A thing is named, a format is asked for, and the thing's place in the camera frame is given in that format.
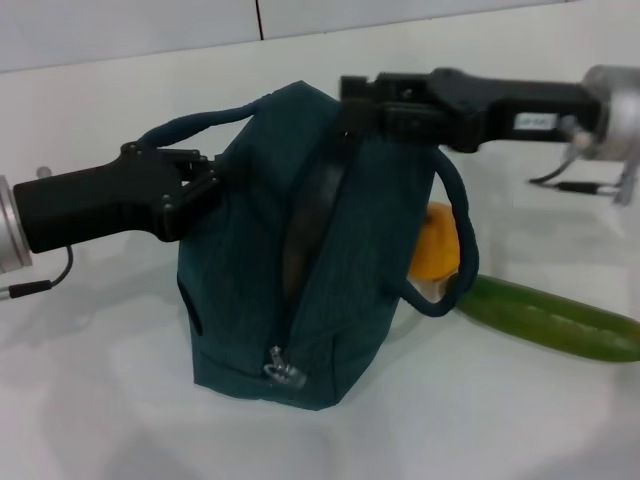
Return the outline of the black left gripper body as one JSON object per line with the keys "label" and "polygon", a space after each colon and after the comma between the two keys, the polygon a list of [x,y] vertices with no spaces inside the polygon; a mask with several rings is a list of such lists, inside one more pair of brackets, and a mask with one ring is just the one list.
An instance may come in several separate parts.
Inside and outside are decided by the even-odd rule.
{"label": "black left gripper body", "polygon": [[20,183],[13,193],[30,250],[44,253],[126,231],[172,242],[181,188],[163,153],[129,144],[110,163]]}

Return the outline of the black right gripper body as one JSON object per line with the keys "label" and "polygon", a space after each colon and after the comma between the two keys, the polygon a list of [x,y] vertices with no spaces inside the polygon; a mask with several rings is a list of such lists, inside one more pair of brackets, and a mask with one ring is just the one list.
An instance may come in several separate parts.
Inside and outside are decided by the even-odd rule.
{"label": "black right gripper body", "polygon": [[498,140],[564,143],[562,118],[592,130],[602,111],[577,83],[490,79],[450,68],[429,74],[429,92],[448,118],[438,143],[461,153]]}

